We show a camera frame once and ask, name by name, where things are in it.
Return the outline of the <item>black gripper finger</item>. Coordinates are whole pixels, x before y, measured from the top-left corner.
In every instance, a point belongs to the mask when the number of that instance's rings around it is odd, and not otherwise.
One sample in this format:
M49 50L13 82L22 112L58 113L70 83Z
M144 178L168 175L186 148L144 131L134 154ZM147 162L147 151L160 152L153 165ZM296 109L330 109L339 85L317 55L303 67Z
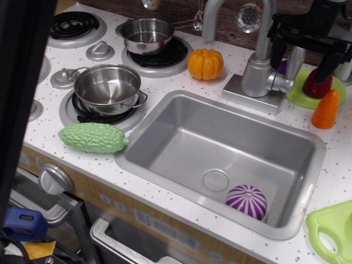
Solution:
M283 56L287 50L288 41L283 36L276 36L272 41L271 67L274 70L279 68Z
M330 51L325 54L321 60L320 65L317 68L315 83L320 84L327 80L327 78L333 73L336 66L336 53L335 51Z

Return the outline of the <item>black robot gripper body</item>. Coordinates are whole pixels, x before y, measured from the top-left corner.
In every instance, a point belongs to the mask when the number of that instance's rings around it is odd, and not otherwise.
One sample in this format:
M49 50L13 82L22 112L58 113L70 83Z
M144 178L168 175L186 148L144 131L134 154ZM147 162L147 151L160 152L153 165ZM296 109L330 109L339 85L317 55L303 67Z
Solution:
M305 14L273 14L268 37L275 45L293 45L316 53L350 53L351 33L337 23L348 1L313 1Z

